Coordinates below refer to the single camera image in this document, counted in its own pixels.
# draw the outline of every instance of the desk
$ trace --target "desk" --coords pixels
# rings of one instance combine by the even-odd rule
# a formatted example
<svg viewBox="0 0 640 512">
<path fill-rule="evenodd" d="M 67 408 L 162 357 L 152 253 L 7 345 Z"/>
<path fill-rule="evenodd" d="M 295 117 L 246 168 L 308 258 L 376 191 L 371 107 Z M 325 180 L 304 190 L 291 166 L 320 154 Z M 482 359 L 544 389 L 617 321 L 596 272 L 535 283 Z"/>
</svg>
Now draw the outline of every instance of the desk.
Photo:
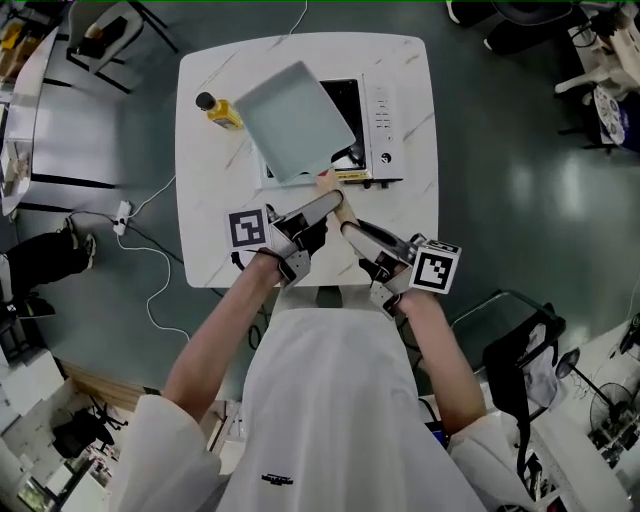
<svg viewBox="0 0 640 512">
<path fill-rule="evenodd" d="M 2 145 L 2 162 L 6 162 L 7 143 L 15 142 L 18 153 L 26 153 L 29 158 L 29 172 L 19 182 L 14 184 L 13 190 L 6 197 L 2 192 L 2 214 L 11 214 L 24 199 L 32 181 L 56 183 L 61 185 L 76 185 L 93 188 L 114 188 L 113 185 L 91 180 L 67 178 L 38 174 L 33 172 L 33 162 L 37 160 L 34 138 L 38 107 L 43 84 L 51 84 L 62 87 L 71 85 L 57 80 L 45 78 L 45 72 L 49 65 L 49 58 L 56 42 L 58 28 L 54 28 L 49 35 L 38 45 L 33 54 L 20 70 L 13 88 L 13 95 L 9 105 L 7 125 Z M 60 208 L 38 205 L 41 210 L 60 211 Z"/>
<path fill-rule="evenodd" d="M 246 131 L 228 132 L 195 105 L 208 91 L 231 101 L 286 66 L 303 60 L 321 80 L 373 73 L 396 81 L 404 133 L 405 179 L 384 190 L 346 185 L 356 215 L 402 238 L 438 234 L 438 156 L 433 96 L 424 43 L 415 37 L 318 33 L 242 41 L 187 55 L 180 64 L 176 107 L 176 176 L 187 281 L 228 287 L 239 270 L 228 256 L 223 212 L 271 204 L 287 213 L 317 196 L 314 187 L 257 190 L 255 155 Z M 325 246 L 302 286 L 368 284 L 353 249 L 330 219 Z M 250 253 L 242 255 L 243 261 Z"/>
</svg>

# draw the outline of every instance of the dark floor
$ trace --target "dark floor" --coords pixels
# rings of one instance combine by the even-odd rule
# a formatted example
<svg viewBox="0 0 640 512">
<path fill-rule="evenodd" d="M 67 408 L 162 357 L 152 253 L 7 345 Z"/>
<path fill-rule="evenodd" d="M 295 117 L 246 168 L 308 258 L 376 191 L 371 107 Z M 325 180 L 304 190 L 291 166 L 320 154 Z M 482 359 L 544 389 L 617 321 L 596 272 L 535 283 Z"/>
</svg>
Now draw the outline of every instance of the dark floor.
<svg viewBox="0 0 640 512">
<path fill-rule="evenodd" d="M 285 33 L 302 7 L 151 6 L 183 54 Z M 625 319 L 640 270 L 640 168 L 633 155 L 585 151 L 579 136 L 557 135 L 576 122 L 572 108 L 553 96 L 554 84 L 570 77 L 575 64 L 567 41 L 498 57 L 482 45 L 490 25 L 461 29 L 449 20 L 444 4 L 311 3 L 298 31 L 389 32 L 425 42 L 438 134 L 440 238 L 463 247 L 454 287 L 443 299 L 446 312 L 453 316 L 497 288 L 517 289 L 554 304 L 568 324 L 562 345 L 573 346 Z M 145 80 L 118 105 L 122 168 L 115 175 L 123 188 L 86 208 L 111 214 L 121 197 L 139 204 L 174 172 L 179 58 L 154 34 L 140 45 L 147 46 L 134 51 L 132 45 L 128 65 Z M 41 233 L 61 218 L 23 214 L 21 234 Z M 180 253 L 174 188 L 136 220 Z M 97 217 L 79 221 L 98 234 L 97 265 L 42 288 L 58 310 L 40 322 L 43 335 L 56 356 L 107 377 L 161 387 L 184 342 L 154 329 L 145 313 L 146 298 L 164 282 L 165 262 L 157 255 L 121 251 L 111 227 Z M 146 243 L 135 234 L 123 241 Z M 171 285 L 153 310 L 159 321 L 193 332 L 217 299 L 190 288 L 182 268 L 172 267 Z M 461 333 L 474 365 L 490 336 L 477 334 L 476 327 L 493 327 L 502 316 L 494 311 L 490 321 Z M 228 388 L 229 396 L 237 396 L 249 358 L 245 347 L 232 369 L 237 385 Z"/>
</svg>

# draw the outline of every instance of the oil bottle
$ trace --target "oil bottle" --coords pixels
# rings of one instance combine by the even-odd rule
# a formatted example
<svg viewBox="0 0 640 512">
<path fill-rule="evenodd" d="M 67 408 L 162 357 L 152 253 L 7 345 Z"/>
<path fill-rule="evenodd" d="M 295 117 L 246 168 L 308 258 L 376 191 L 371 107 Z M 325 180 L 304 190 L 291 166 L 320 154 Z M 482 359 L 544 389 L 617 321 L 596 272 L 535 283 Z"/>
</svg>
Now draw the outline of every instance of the oil bottle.
<svg viewBox="0 0 640 512">
<path fill-rule="evenodd" d="M 244 123 L 227 100 L 217 100 L 208 92 L 201 92 L 196 98 L 196 105 L 207 113 L 209 120 L 227 130 L 241 130 Z"/>
</svg>

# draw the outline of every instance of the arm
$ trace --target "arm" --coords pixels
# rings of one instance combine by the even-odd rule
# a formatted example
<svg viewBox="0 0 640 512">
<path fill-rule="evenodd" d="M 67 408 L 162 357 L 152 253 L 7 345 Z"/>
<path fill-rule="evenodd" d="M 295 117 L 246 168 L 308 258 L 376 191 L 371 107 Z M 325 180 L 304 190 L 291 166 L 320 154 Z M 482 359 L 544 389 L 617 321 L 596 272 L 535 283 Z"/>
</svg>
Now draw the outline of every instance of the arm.
<svg viewBox="0 0 640 512">
<path fill-rule="evenodd" d="M 444 429 L 453 435 L 486 415 L 480 385 L 433 295 L 409 290 L 399 307 L 420 347 Z"/>
<path fill-rule="evenodd" d="M 171 369 L 163 395 L 196 421 L 213 403 L 238 344 L 269 291 L 280 281 L 278 260 L 256 254 Z"/>
</svg>

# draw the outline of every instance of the light blue tray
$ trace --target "light blue tray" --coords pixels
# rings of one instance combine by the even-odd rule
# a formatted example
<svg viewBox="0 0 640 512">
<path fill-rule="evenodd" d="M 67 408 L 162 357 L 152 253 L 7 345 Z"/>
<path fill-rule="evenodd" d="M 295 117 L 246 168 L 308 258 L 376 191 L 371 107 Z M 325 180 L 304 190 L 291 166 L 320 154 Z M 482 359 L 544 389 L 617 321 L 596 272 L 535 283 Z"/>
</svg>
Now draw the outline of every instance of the light blue tray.
<svg viewBox="0 0 640 512">
<path fill-rule="evenodd" d="M 303 62 L 283 69 L 234 106 L 269 169 L 284 183 L 316 176 L 355 136 L 320 82 Z"/>
</svg>

